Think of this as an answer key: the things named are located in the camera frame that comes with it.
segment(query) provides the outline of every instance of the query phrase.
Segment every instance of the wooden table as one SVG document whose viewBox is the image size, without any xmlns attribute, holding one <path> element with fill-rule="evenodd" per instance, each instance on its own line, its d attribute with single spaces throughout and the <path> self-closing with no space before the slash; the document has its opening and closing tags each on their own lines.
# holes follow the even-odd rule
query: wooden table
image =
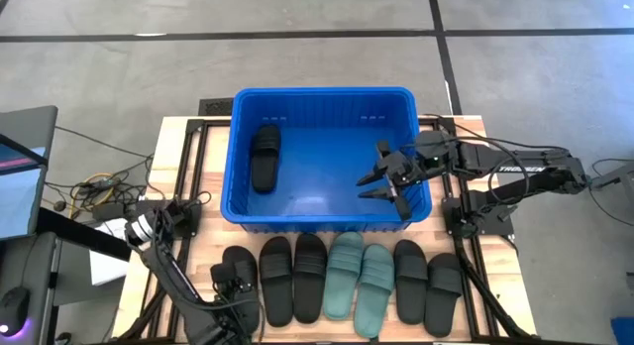
<svg viewBox="0 0 634 345">
<path fill-rule="evenodd" d="M 166 117 L 163 119 L 160 128 L 150 182 L 153 186 L 162 190 L 168 198 L 172 196 L 174 190 L 185 135 L 185 125 L 189 118 L 200 119 L 200 117 Z M 484 125 L 479 116 L 457 117 L 456 122 L 477 133 L 484 134 Z M 249 234 L 241 226 L 231 224 L 222 217 L 220 213 L 220 197 L 227 157 L 229 127 L 211 127 L 208 138 L 200 190 L 209 191 L 212 199 L 204 205 L 199 233 L 191 242 L 187 275 L 203 298 L 211 300 L 213 299 L 214 291 L 211 288 L 209 269 L 212 265 L 221 263 L 222 253 L 225 248 L 232 245 L 244 246 L 257 259 L 264 242 L 271 237 L 278 236 L 278 234 Z M 186 174 L 185 190 L 189 190 L 189 183 L 193 175 L 191 168 L 193 168 L 193 158 L 196 155 L 197 135 L 194 136 L 191 146 L 190 163 L 188 164 L 190 170 Z M 460 190 L 455 180 L 454 183 L 454 190 Z M 402 232 L 365 233 L 366 244 L 380 243 L 393 250 L 394 245 L 399 240 L 411 239 L 422 247 L 427 260 L 439 253 L 453 253 L 453 242 L 445 232 L 445 224 L 440 210 L 440 199 L 444 195 L 442 181 L 437 177 L 430 180 L 429 184 L 433 209 L 426 220 L 412 223 Z M 470 189 L 486 190 L 486 180 L 474 180 L 470 182 L 469 187 Z M 159 198 L 155 193 L 149 193 L 148 197 Z M 291 245 L 294 245 L 297 234 L 287 234 L 285 236 L 289 239 Z M 320 233 L 319 236 L 329 247 L 335 234 Z M 515 251 L 498 236 L 480 236 L 480 242 L 491 291 L 497 296 L 499 302 L 519 326 L 529 333 L 535 333 L 535 325 L 533 324 Z M 142 265 L 139 257 L 133 253 L 119 303 L 113 336 L 122 334 L 130 327 L 135 318 L 139 316 L 144 301 L 148 301 L 154 293 L 156 280 L 152 279 L 148 296 L 144 299 L 147 280 L 148 270 Z M 486 333 L 481 298 L 474 287 L 472 287 L 472 290 L 480 333 Z M 170 306 L 170 300 L 167 298 L 160 316 L 158 336 L 166 334 Z M 329 320 L 322 314 L 317 322 L 309 325 L 300 324 L 295 320 L 281 328 L 274 328 L 267 324 L 264 331 L 264 341 L 367 341 L 367 339 L 363 339 L 355 333 L 353 314 L 354 312 L 351 311 L 350 317 L 343 321 Z M 380 341 L 435 340 L 434 337 L 425 331 L 422 325 L 406 325 L 398 320 L 394 293 L 389 301 L 387 316 L 379 339 Z M 453 331 L 444 340 L 470 340 L 465 303 L 462 297 L 456 307 Z M 176 341 L 186 343 L 186 338 L 182 331 L 182 320 L 179 321 Z"/>
</svg>

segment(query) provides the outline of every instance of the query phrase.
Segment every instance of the white paper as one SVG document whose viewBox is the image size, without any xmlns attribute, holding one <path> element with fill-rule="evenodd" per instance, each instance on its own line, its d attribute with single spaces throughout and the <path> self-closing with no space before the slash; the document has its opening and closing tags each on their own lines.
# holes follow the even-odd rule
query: white paper
<svg viewBox="0 0 634 345">
<path fill-rule="evenodd" d="M 96 230 L 125 240 L 126 219 L 109 220 Z M 128 263 L 114 257 L 90 251 L 90 278 L 93 286 L 101 286 L 126 275 Z"/>
</svg>

